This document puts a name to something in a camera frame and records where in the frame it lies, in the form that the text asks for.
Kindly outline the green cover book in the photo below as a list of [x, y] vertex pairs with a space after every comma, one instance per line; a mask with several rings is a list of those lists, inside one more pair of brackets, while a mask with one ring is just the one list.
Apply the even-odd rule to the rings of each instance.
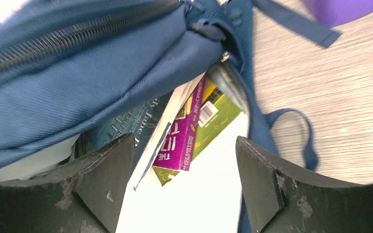
[[199, 79], [179, 110], [153, 166], [176, 171], [189, 171], [206, 80], [207, 73]]

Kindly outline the navy blue backpack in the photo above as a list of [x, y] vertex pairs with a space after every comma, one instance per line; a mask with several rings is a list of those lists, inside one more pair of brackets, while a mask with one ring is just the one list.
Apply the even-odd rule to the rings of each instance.
[[252, 8], [322, 47], [340, 32], [272, 0], [33, 0], [0, 26], [0, 168], [162, 96], [226, 60], [248, 137], [277, 152], [255, 102]]

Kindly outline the purple cover book bottom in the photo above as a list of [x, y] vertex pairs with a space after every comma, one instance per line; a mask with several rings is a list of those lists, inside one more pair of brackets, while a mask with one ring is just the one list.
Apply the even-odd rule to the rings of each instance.
[[172, 92], [169, 92], [128, 112], [114, 116], [87, 131], [85, 138], [93, 149], [98, 150], [121, 135], [132, 133], [135, 137], [134, 158], [131, 167], [131, 172], [133, 172], [171, 96]]

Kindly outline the purple metronome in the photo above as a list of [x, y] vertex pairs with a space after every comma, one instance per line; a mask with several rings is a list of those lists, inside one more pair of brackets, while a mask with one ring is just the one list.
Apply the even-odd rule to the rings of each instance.
[[373, 12], [373, 0], [302, 0], [303, 5], [321, 24], [339, 26]]

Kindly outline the Animal Farm book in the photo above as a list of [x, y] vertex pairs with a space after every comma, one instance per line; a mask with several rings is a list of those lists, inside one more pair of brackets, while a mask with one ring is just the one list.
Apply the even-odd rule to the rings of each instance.
[[[193, 161], [240, 113], [241, 109], [207, 78], [191, 161]], [[169, 183], [181, 172], [155, 166], [152, 166], [152, 168], [161, 185]]]

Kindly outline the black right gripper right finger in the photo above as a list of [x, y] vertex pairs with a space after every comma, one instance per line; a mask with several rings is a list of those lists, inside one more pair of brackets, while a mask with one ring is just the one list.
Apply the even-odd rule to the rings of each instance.
[[327, 177], [236, 141], [240, 233], [373, 233], [373, 183]]

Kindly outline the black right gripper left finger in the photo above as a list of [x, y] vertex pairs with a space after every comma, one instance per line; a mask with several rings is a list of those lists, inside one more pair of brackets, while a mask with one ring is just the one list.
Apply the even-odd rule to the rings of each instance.
[[115, 232], [134, 148], [128, 133], [31, 179], [0, 182], [0, 233]]

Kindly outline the Three Days To See book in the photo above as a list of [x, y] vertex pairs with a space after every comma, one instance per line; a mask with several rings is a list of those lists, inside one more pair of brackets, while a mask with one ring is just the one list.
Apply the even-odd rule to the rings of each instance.
[[203, 76], [202, 73], [192, 81], [175, 88], [171, 93], [151, 101], [152, 109], [146, 112], [146, 119], [142, 120], [140, 129], [134, 132], [136, 165], [128, 181], [130, 188], [137, 189], [151, 167], [176, 115]]

